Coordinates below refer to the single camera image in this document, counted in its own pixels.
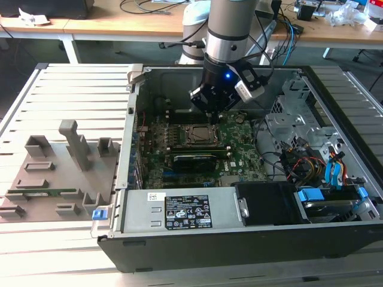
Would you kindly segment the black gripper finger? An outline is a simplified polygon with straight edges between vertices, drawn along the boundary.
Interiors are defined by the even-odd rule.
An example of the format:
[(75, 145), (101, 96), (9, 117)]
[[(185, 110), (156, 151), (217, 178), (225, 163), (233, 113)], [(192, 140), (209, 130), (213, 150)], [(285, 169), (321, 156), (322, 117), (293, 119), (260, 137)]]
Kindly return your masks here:
[(219, 115), (223, 111), (232, 109), (241, 100), (237, 92), (222, 93), (217, 98), (216, 108), (214, 113), (214, 124), (218, 122)]
[(214, 123), (213, 113), (214, 107), (212, 101), (202, 93), (203, 88), (198, 87), (194, 90), (189, 91), (190, 100), (195, 107), (198, 108), (203, 114), (206, 115), (210, 124)]

